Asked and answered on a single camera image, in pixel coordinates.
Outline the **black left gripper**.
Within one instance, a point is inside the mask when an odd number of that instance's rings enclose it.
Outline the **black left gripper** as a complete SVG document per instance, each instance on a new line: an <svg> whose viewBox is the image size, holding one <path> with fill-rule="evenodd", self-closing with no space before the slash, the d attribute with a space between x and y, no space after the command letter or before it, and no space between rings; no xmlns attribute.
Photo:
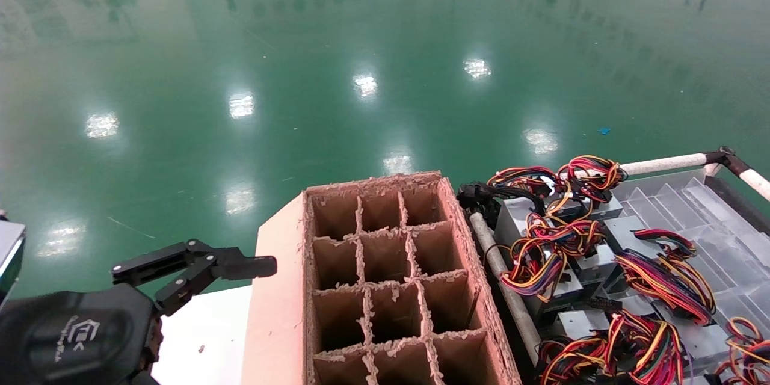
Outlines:
<svg viewBox="0 0 770 385"><path fill-rule="evenodd" d="M114 265L116 286L109 289L8 301L1 316L1 382L154 384L152 365L163 339L159 314L175 314L217 279L251 281L277 270L274 256L245 256L237 247L190 239ZM170 275L175 278L156 292L155 303L135 289Z"/></svg>

